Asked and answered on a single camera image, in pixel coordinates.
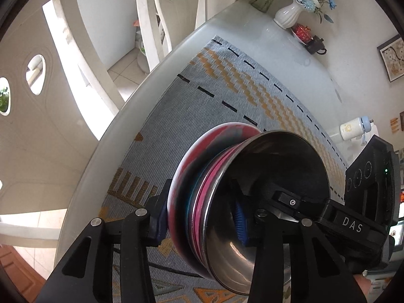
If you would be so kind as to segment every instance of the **green leaf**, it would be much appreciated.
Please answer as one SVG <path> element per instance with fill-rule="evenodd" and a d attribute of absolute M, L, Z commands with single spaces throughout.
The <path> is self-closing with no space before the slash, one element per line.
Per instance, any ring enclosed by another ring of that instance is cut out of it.
<path fill-rule="evenodd" d="M 331 19 L 331 17 L 330 17 L 329 15 L 324 14 L 324 19 L 325 19 L 326 21 L 329 21 L 331 24 L 334 24 L 334 21 Z"/>

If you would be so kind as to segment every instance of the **white container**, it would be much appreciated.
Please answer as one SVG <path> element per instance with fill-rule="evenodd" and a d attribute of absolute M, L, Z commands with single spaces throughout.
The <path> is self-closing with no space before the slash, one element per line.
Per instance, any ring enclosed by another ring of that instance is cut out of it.
<path fill-rule="evenodd" d="M 371 129 L 372 127 L 370 125 L 369 117 L 367 116 L 355 118 L 339 127 L 341 136 L 344 140 L 350 140 L 357 136 L 361 136 L 365 132 L 370 132 Z"/>
<path fill-rule="evenodd" d="M 296 24 L 300 13 L 304 10 L 303 4 L 293 0 L 293 3 L 279 9 L 273 19 L 281 28 L 288 29 Z"/>

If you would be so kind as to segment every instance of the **screw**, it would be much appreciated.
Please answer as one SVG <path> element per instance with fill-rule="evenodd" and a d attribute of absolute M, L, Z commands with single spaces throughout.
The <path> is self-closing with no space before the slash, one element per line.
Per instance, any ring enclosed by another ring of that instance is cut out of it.
<path fill-rule="evenodd" d="M 255 214 L 260 218 L 265 218 L 268 215 L 268 212 L 264 209 L 259 209 L 255 212 Z"/>
<path fill-rule="evenodd" d="M 136 210 L 135 213 L 137 216 L 144 216 L 147 214 L 147 210 L 145 208 L 139 208 Z"/>
<path fill-rule="evenodd" d="M 312 226 L 313 222 L 309 218 L 304 218 L 302 220 L 302 224 L 303 224 L 303 226 Z"/>
<path fill-rule="evenodd" d="M 101 222 L 102 222 L 102 220 L 100 218 L 94 218 L 94 219 L 91 220 L 90 224 L 92 226 L 98 226 L 98 225 L 101 224 Z"/>

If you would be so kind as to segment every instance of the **stainless steel bowl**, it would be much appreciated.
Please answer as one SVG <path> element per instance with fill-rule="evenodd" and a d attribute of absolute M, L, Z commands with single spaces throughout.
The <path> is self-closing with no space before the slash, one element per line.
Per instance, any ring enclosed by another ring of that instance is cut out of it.
<path fill-rule="evenodd" d="M 264 132 L 240 144 L 209 182 L 201 214 L 200 242 L 203 264 L 224 287 L 249 294 L 255 249 L 237 238 L 230 202 L 221 182 L 237 179 L 244 194 L 254 196 L 257 180 L 265 178 L 313 199 L 330 197 L 324 164 L 316 150 L 300 136 L 286 131 Z M 290 280 L 288 247 L 284 247 L 284 282 Z"/>

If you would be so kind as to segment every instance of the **white vase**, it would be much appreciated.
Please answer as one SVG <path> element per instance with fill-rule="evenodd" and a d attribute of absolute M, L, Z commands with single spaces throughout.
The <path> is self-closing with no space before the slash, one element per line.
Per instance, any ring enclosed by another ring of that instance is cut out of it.
<path fill-rule="evenodd" d="M 297 19 L 303 10 L 303 4 L 293 0 L 293 3 L 290 6 L 279 9 L 273 20 L 283 29 L 288 29 L 296 24 Z"/>

